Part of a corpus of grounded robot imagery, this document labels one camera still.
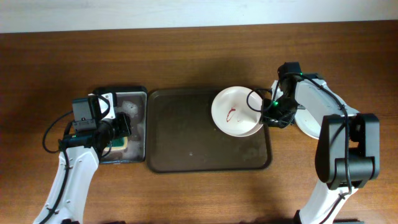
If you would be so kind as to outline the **green and yellow sponge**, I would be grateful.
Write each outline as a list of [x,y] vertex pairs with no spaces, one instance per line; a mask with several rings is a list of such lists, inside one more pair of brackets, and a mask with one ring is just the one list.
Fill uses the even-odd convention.
[[114,139],[114,140],[112,140],[112,144],[110,144],[106,148],[106,150],[108,151],[110,149],[111,152],[113,152],[113,151],[123,151],[123,150],[127,149],[127,144],[128,144],[128,138],[127,137]]

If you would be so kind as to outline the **pale green plate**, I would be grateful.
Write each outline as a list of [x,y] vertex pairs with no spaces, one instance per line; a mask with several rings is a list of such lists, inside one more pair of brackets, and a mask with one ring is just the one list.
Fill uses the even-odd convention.
[[295,122],[308,136],[318,139],[324,116],[337,114],[344,116],[336,100],[323,90],[306,87],[298,91],[298,103],[303,110],[297,110]]

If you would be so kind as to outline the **pinkish white plate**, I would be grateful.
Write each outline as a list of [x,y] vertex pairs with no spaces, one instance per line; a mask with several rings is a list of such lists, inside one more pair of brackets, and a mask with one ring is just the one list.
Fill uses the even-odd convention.
[[258,132],[262,98],[249,88],[232,86],[220,91],[211,105],[211,116],[216,126],[234,137],[246,137]]

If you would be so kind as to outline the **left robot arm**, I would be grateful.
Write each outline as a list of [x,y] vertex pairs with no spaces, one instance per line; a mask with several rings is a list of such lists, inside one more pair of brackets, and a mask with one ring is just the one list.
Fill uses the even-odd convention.
[[57,174],[34,223],[82,223],[90,183],[101,160],[111,152],[113,140],[131,135],[125,113],[102,119],[91,131],[71,134],[72,124],[68,122],[58,141]]

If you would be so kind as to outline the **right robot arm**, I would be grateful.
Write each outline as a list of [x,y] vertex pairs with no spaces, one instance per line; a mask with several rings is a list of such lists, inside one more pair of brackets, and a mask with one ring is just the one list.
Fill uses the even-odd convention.
[[318,139],[318,182],[294,223],[333,223],[346,201],[379,175],[379,119],[348,106],[317,73],[281,73],[270,92],[263,123],[284,128],[295,122]]

